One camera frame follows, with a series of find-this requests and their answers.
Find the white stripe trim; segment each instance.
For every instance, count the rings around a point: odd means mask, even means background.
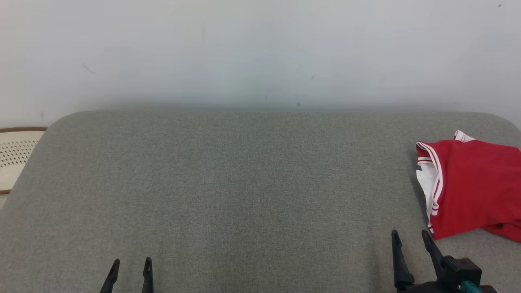
[[[439,181],[439,184],[435,185],[435,188],[437,188],[437,189],[435,189],[436,192],[433,193],[433,195],[434,195],[433,196],[433,198],[434,198],[433,207],[438,206],[438,199],[440,198],[441,190],[443,189],[443,172],[441,170],[440,159],[438,158],[436,151],[432,147],[430,147],[422,142],[419,142],[419,141],[416,144],[420,148],[426,150],[429,153],[429,155],[432,158],[434,158],[434,160],[432,160],[432,161],[434,162],[434,167],[438,171],[438,180],[437,181]]]
[[[472,137],[468,136],[467,134],[463,133],[462,131],[458,130],[454,134],[454,140],[459,140],[460,142],[469,142],[469,141],[473,141],[476,139],[472,138]]]
[[[431,146],[426,145],[420,141],[418,141],[416,143],[416,145],[419,146],[421,149],[427,151],[430,155],[430,157],[419,157],[418,165],[432,163],[434,165],[434,167],[436,168],[436,171],[438,172],[438,175],[436,177],[436,182],[434,184],[433,191],[431,193],[431,197],[433,199],[433,202],[431,204],[431,212],[430,212],[430,215],[427,215],[429,217],[428,227],[429,227],[431,233],[434,234],[434,228],[432,227],[432,224],[430,222],[430,216],[438,215],[438,209],[439,209],[438,199],[440,198],[441,191],[443,190],[443,170],[441,168],[440,158],[438,157],[438,154]]]

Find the teal component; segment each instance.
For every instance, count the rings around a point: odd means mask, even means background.
[[[471,281],[464,281],[461,283],[461,291],[463,291],[463,293],[483,293]]]

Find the folded clothing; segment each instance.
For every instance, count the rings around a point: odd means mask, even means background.
[[[457,131],[417,142],[416,176],[435,239],[483,228],[521,242],[521,151]]]

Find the gray cushion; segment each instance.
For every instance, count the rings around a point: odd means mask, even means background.
[[[391,230],[418,282],[415,142],[455,130],[521,146],[487,114],[85,112],[53,124],[0,211],[1,292],[395,292]],[[519,290],[521,243],[483,230],[437,241],[482,281]]]

